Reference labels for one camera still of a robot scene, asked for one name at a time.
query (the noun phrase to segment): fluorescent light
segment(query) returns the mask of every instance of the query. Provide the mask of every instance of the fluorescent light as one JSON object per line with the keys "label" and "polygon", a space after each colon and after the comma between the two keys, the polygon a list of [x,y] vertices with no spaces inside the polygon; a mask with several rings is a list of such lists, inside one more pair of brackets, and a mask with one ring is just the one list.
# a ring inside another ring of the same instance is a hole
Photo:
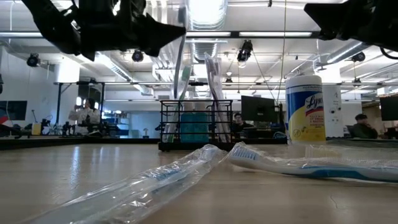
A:
{"label": "fluorescent light", "polygon": [[0,32],[3,38],[43,38],[40,32]]}
{"label": "fluorescent light", "polygon": [[[268,3],[265,4],[240,4],[240,3],[230,3],[228,4],[228,7],[268,7]],[[273,4],[272,7],[285,7],[285,4]],[[287,9],[298,9],[298,10],[304,10],[304,6],[294,6],[294,5],[286,5]]]}
{"label": "fluorescent light", "polygon": [[140,99],[138,99],[138,100],[131,100],[131,101],[151,102],[151,101],[158,101],[158,100],[140,100]]}
{"label": "fluorescent light", "polygon": [[127,102],[129,100],[105,100],[107,102]]}
{"label": "fluorescent light", "polygon": [[105,85],[130,85],[131,83],[129,82],[110,82],[110,83],[105,83]]}
{"label": "fluorescent light", "polygon": [[140,85],[173,85],[173,83],[170,82],[138,82]]}
{"label": "fluorescent light", "polygon": [[239,32],[240,37],[310,37],[312,32]]}
{"label": "fluorescent light", "polygon": [[68,9],[70,6],[72,6],[72,1],[53,1],[53,2],[58,3],[63,9]]}
{"label": "fluorescent light", "polygon": [[231,32],[187,32],[187,37],[229,37]]}
{"label": "fluorescent light", "polygon": [[186,40],[186,44],[227,44],[227,40]]}

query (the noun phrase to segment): person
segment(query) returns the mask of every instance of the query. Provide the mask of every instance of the person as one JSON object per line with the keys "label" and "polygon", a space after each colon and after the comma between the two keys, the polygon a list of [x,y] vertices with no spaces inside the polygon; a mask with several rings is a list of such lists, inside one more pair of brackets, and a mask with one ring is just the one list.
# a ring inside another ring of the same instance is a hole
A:
{"label": "person", "polygon": [[234,134],[235,138],[240,138],[240,132],[243,131],[244,128],[251,128],[253,125],[247,124],[242,120],[242,115],[240,113],[236,113],[234,115],[235,122],[231,126],[231,132]]}
{"label": "person", "polygon": [[79,124],[98,124],[100,123],[100,111],[95,109],[95,100],[89,98],[83,106],[83,109],[78,105],[75,105],[75,109],[69,113],[69,120],[77,121],[76,133],[88,134],[86,127],[80,127]]}
{"label": "person", "polygon": [[368,117],[365,114],[355,116],[356,124],[353,126],[353,137],[361,139],[377,139],[377,131],[368,123]]}

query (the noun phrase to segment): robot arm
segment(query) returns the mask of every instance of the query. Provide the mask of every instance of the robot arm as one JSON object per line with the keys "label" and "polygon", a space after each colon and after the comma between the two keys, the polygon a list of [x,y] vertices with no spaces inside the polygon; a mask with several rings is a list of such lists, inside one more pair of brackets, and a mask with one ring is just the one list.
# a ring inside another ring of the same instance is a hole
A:
{"label": "robot arm", "polygon": [[[120,10],[114,8],[120,1]],[[157,57],[160,49],[186,33],[143,15],[146,0],[79,0],[59,11],[51,0],[22,0],[42,35],[63,53],[90,60],[102,50],[140,49]]]}
{"label": "robot arm", "polygon": [[398,1],[349,0],[341,4],[306,4],[304,11],[321,28],[319,39],[356,39],[398,51]]}

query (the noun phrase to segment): track light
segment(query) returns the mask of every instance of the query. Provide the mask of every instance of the track light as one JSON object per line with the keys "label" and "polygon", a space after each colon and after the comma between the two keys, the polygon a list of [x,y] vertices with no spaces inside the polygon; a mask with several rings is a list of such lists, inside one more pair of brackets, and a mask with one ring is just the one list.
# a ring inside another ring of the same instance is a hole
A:
{"label": "track light", "polygon": [[251,51],[253,50],[253,45],[251,43],[251,40],[245,40],[241,50],[238,53],[238,61],[239,62],[245,62],[249,59],[251,56]]}
{"label": "track light", "polygon": [[135,50],[131,59],[134,62],[142,62],[144,60],[144,54],[140,50]]}
{"label": "track light", "polygon": [[365,59],[366,59],[365,54],[363,52],[360,52],[360,53],[352,56],[349,60],[353,61],[353,62],[363,62],[363,61],[365,61]]}
{"label": "track light", "polygon": [[39,54],[30,54],[30,57],[27,59],[26,64],[29,67],[38,67],[40,66],[41,60],[39,59]]}

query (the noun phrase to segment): black cable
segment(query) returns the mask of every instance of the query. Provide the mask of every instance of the black cable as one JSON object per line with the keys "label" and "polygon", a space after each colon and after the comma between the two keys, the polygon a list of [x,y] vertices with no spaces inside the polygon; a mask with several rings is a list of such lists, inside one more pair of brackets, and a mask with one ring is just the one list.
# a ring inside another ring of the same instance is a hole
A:
{"label": "black cable", "polygon": [[398,60],[398,57],[394,57],[394,56],[391,56],[391,55],[389,55],[389,54],[387,54],[387,52],[386,52],[386,50],[384,50],[384,48],[380,48],[380,51],[381,51],[381,53],[384,55],[384,56],[386,56],[387,58],[389,58],[389,59],[393,59],[393,60]]}

